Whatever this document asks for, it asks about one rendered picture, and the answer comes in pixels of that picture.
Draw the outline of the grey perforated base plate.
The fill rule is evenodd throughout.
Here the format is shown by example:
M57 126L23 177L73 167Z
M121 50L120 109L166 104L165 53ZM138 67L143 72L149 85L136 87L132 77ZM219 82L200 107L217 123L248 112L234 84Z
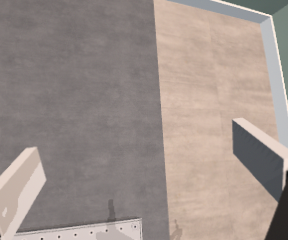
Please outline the grey perforated base plate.
M12 240L142 240L141 218L17 231Z

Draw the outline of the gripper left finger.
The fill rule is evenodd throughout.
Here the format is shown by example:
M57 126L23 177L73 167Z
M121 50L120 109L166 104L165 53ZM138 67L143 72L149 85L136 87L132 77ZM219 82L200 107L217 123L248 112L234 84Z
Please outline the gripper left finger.
M26 148L0 176L0 240L12 240L46 181L37 147Z

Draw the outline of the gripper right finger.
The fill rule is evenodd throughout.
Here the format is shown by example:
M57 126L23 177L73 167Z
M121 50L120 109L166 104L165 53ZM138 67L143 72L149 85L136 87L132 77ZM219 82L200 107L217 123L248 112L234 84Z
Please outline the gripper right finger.
M232 119L232 137L233 154L279 201L264 240L288 240L288 148L244 118Z

